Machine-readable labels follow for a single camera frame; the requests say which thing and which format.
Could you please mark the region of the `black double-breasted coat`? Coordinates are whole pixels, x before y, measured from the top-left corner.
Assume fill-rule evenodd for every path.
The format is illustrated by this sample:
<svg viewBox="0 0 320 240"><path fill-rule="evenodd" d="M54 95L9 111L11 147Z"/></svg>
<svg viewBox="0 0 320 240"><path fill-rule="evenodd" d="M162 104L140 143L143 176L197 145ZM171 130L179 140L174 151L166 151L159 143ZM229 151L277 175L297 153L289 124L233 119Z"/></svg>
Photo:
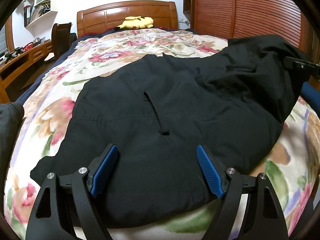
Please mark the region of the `black double-breasted coat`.
<svg viewBox="0 0 320 240"><path fill-rule="evenodd" d="M120 153L94 197L108 228L131 228L212 200L196 159L206 145L250 173L272 150L308 74L286 57L306 55L278 35L232 39L204 58L146 55L85 83L57 154L30 176L68 175L109 144Z"/></svg>

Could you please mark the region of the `navy blue folded garment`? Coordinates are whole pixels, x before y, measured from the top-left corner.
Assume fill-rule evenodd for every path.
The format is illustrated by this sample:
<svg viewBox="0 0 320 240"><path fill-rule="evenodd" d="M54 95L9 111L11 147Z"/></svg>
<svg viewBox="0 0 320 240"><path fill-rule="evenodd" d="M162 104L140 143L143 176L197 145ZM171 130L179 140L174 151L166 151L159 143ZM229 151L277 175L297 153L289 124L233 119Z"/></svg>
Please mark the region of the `navy blue folded garment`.
<svg viewBox="0 0 320 240"><path fill-rule="evenodd" d="M301 97L311 106L319 115L320 113L320 92L312 87L308 82L303 83Z"/></svg>

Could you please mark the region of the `floral bed blanket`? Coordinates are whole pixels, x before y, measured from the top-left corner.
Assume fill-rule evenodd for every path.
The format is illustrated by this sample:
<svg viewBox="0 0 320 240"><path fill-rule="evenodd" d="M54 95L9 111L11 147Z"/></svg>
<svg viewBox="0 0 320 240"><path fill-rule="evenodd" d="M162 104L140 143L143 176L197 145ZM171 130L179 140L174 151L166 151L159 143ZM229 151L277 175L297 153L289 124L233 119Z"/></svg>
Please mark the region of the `floral bed blanket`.
<svg viewBox="0 0 320 240"><path fill-rule="evenodd" d="M145 55L207 57L227 41L188 30L125 30L86 35L76 40L56 63L18 98L24 107L22 127L5 173L1 205L4 218L19 239L39 191L30 177L43 157L57 154L76 99L90 79L109 76ZM254 174L270 176L292 237L301 236L318 219L319 115L300 96L281 136Z"/></svg>

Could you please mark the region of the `wooden louvered wardrobe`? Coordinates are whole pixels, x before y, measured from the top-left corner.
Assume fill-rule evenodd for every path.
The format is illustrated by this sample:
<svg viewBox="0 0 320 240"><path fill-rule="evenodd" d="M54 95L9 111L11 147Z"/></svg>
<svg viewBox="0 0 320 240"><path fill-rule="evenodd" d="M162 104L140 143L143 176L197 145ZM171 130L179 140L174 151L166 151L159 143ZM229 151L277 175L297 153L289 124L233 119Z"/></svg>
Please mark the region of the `wooden louvered wardrobe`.
<svg viewBox="0 0 320 240"><path fill-rule="evenodd" d="M312 27L293 0L183 0L183 13L202 35L277 34L306 54L312 51Z"/></svg>

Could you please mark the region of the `dark grey folded garment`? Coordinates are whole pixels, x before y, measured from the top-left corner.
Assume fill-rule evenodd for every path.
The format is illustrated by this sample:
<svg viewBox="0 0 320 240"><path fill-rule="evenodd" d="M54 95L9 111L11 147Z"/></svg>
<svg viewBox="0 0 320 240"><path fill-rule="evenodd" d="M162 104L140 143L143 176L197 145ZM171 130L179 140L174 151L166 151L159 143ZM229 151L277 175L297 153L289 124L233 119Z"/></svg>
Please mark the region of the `dark grey folded garment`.
<svg viewBox="0 0 320 240"><path fill-rule="evenodd" d="M24 108L19 102L1 104L1 181L4 181L23 117Z"/></svg>

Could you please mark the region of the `wooden bed headboard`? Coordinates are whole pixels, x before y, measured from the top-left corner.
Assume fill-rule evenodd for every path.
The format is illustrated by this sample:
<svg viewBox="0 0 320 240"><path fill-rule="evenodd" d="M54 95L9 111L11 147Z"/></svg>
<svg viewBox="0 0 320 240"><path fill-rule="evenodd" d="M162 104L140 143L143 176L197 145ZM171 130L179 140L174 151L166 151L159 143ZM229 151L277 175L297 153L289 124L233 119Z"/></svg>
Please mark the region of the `wooden bed headboard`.
<svg viewBox="0 0 320 240"><path fill-rule="evenodd" d="M175 2L125 1L100 5L77 12L77 34L98 34L112 29L127 16L146 16L154 20L153 25L165 29L178 29L178 15Z"/></svg>

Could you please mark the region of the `wooden desk cabinet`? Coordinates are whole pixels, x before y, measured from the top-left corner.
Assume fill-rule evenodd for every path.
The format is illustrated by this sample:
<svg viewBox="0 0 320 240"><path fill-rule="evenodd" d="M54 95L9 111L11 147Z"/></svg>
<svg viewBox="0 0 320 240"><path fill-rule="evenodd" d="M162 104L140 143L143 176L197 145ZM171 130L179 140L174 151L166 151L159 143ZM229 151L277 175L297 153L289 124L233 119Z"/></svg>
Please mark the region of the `wooden desk cabinet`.
<svg viewBox="0 0 320 240"><path fill-rule="evenodd" d="M7 64L1 65L1 103L10 102L10 98L6 91L9 85L22 75L29 67L41 60L44 60L44 58L52 51L51 40L46 40L31 50L18 55Z"/></svg>

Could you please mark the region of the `yellow plush toy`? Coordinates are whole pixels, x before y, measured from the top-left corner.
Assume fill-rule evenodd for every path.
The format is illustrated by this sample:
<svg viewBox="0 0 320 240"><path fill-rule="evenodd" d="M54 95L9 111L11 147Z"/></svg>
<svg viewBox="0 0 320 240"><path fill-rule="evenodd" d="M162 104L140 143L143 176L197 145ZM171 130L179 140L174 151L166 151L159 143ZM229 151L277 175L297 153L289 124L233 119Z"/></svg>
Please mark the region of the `yellow plush toy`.
<svg viewBox="0 0 320 240"><path fill-rule="evenodd" d="M120 29L145 29L153 27L153 18L142 16L128 16L122 24L115 27L116 30Z"/></svg>

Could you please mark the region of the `red basket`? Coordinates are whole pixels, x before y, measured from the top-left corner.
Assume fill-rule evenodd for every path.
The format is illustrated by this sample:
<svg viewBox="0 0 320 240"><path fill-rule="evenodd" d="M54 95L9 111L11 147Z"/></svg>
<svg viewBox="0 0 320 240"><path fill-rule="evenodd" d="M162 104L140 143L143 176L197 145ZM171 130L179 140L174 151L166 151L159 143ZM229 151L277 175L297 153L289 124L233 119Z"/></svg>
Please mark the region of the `red basket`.
<svg viewBox="0 0 320 240"><path fill-rule="evenodd" d="M29 51L33 48L33 42L30 42L28 44L26 44L24 47L23 47L23 50L24 51Z"/></svg>

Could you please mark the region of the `dark wooden chair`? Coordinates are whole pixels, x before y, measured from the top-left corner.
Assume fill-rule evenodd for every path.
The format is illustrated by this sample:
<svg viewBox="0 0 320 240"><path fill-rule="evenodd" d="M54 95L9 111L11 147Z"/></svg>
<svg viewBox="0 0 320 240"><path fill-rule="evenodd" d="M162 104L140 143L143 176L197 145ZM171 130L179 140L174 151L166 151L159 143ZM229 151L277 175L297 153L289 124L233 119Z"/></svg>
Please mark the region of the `dark wooden chair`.
<svg viewBox="0 0 320 240"><path fill-rule="evenodd" d="M67 52L71 47L71 26L72 23L55 23L52 28L52 50L54 56L44 60L45 63L51 63Z"/></svg>

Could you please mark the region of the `white wall shelf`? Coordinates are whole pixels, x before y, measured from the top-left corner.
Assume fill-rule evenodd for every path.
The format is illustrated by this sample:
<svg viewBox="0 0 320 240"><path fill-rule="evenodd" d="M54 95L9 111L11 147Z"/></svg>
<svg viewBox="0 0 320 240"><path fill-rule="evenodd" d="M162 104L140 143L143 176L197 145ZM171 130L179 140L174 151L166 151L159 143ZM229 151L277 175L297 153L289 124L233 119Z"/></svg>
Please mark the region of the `white wall shelf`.
<svg viewBox="0 0 320 240"><path fill-rule="evenodd" d="M57 14L56 0L24 0L23 4L24 26L26 28Z"/></svg>

